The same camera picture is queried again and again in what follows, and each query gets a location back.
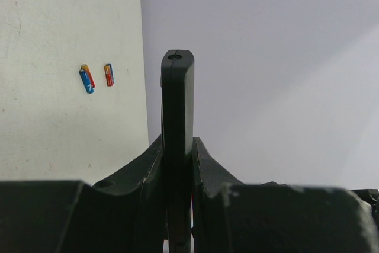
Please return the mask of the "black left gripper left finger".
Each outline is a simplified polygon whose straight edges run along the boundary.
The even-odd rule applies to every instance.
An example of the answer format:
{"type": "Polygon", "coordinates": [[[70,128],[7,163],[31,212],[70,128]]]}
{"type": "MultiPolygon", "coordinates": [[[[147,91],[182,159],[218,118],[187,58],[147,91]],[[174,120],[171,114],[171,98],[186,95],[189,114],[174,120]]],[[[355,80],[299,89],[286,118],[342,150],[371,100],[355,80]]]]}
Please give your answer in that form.
{"type": "Polygon", "coordinates": [[[1,182],[2,252],[162,252],[162,142],[112,175],[1,182]]]}

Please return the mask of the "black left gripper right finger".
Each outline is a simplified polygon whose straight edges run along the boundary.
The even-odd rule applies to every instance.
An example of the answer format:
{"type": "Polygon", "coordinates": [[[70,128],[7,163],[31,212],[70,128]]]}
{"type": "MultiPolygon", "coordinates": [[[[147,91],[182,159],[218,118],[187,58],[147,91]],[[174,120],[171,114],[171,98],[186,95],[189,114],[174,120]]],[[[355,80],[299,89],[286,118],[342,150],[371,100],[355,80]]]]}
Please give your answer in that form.
{"type": "Polygon", "coordinates": [[[194,139],[196,252],[372,252],[371,211],[354,192],[244,184],[194,139]]]}

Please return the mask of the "red orange battery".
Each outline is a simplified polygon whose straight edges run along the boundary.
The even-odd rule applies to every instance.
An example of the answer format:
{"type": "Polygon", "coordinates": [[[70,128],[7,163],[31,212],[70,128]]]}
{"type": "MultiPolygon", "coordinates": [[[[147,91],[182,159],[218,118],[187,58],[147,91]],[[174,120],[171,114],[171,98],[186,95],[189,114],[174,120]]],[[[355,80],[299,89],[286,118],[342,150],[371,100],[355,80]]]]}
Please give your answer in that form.
{"type": "Polygon", "coordinates": [[[84,70],[87,71],[87,73],[88,73],[88,75],[90,77],[90,80],[92,82],[92,86],[95,88],[95,83],[94,83],[94,80],[93,80],[93,77],[92,77],[91,71],[89,70],[88,65],[86,65],[86,64],[81,65],[81,69],[84,69],[84,70]]]}

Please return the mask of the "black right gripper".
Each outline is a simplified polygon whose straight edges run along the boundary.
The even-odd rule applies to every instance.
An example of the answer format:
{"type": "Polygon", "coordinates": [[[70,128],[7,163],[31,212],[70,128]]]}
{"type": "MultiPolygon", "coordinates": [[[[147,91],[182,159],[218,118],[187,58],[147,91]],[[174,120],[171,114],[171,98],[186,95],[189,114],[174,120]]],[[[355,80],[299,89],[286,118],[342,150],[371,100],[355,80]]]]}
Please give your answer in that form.
{"type": "Polygon", "coordinates": [[[352,190],[360,199],[371,206],[372,214],[376,214],[378,205],[378,189],[352,190]]]}

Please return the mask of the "plain black remote control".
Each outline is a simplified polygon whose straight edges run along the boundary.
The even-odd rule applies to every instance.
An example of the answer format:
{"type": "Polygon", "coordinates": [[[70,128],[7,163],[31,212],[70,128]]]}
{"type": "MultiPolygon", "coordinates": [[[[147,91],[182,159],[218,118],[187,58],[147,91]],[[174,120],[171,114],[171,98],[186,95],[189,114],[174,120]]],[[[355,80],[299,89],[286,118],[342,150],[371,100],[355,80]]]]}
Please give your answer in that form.
{"type": "Polygon", "coordinates": [[[163,180],[169,252],[191,250],[194,55],[166,52],[161,64],[163,180]]]}

